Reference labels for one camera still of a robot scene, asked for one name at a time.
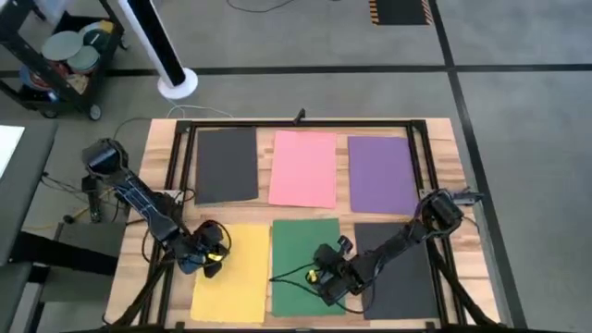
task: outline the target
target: gray plate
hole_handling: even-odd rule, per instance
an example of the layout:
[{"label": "gray plate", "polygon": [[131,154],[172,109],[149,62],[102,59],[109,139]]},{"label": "gray plate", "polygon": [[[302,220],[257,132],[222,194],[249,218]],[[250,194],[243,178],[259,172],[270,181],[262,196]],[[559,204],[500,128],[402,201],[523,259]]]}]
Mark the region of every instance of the gray plate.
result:
[{"label": "gray plate", "polygon": [[62,31],[45,41],[41,53],[45,59],[62,61],[77,54],[81,48],[82,37],[77,32]]}]

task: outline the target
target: green paper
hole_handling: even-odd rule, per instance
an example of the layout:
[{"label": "green paper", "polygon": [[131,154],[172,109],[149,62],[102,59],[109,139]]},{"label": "green paper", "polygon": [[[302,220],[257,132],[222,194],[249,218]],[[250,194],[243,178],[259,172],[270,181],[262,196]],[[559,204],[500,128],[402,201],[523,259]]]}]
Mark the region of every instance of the green paper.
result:
[{"label": "green paper", "polygon": [[[339,221],[336,218],[274,221],[271,237],[273,276],[311,264],[316,249],[322,243],[337,250],[338,238]],[[312,268],[304,268],[283,279],[311,289],[304,276]],[[337,305],[327,306],[320,298],[288,283],[273,282],[271,299],[272,314],[276,317],[345,315],[345,311]]]}]

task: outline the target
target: colored paper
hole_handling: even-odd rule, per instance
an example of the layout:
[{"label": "colored paper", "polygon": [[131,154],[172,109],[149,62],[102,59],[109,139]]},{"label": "colored paper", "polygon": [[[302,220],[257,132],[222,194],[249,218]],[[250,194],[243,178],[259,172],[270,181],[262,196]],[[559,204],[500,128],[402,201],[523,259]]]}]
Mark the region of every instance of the colored paper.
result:
[{"label": "colored paper", "polygon": [[255,128],[199,130],[196,179],[197,204],[257,198]]},{"label": "colored paper", "polygon": [[351,210],[412,216],[418,203],[404,138],[349,137]]},{"label": "colored paper", "polygon": [[263,323],[269,277],[269,226],[226,225],[232,238],[222,269],[207,278],[198,271],[191,319],[219,323]]},{"label": "colored paper", "polygon": [[[336,218],[274,221],[271,238],[273,276],[311,264],[319,245],[326,243],[337,248],[338,238],[339,221]],[[311,288],[304,278],[311,268],[284,278]],[[271,299],[272,314],[276,317],[345,314],[345,311],[337,305],[327,306],[320,298],[288,283],[273,282]]]},{"label": "colored paper", "polygon": [[269,203],[335,208],[337,134],[276,132]]},{"label": "colored paper", "polygon": [[[357,253],[374,250],[403,228],[402,223],[357,223]],[[375,282],[374,302],[365,319],[437,318],[438,308],[425,244],[416,245],[388,262]],[[372,300],[372,288],[362,293],[362,303]]]}]

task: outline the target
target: yellow paper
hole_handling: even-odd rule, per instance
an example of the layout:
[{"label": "yellow paper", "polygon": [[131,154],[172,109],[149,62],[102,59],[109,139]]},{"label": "yellow paper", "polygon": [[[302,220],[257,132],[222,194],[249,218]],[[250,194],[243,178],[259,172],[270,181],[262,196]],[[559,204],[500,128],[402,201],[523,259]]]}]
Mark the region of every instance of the yellow paper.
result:
[{"label": "yellow paper", "polygon": [[197,272],[191,319],[263,323],[269,270],[269,226],[226,225],[232,238],[222,269],[207,278]]}]

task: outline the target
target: metal cart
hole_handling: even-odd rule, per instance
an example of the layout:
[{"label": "metal cart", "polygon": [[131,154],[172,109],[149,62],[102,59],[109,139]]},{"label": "metal cart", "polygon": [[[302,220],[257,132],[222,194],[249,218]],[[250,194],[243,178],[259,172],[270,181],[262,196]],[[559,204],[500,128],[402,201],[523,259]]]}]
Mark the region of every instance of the metal cart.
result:
[{"label": "metal cart", "polygon": [[2,80],[0,80],[0,90],[23,107],[29,110],[38,110],[44,117],[55,118],[61,111],[77,110],[88,115],[91,120],[98,120],[102,115],[102,111],[94,103],[94,100],[105,77],[105,70],[113,59],[117,47],[120,46],[126,49],[126,46],[122,42],[124,29],[121,22],[107,3],[107,0],[98,1],[107,12],[108,18],[72,16],[68,12],[65,12],[53,32],[55,34],[61,31],[79,31],[91,23],[104,19],[114,24],[114,29],[111,32],[107,47],[101,53],[99,62],[89,78],[86,89],[83,93],[78,93],[50,66],[49,62],[40,53],[35,51],[19,35],[20,27],[32,11],[43,19],[43,15],[40,15],[39,8],[35,5],[34,1],[9,0],[0,9],[0,43],[27,66],[32,73],[45,81],[56,98],[52,99],[47,92],[35,91],[24,84],[16,91]]}]

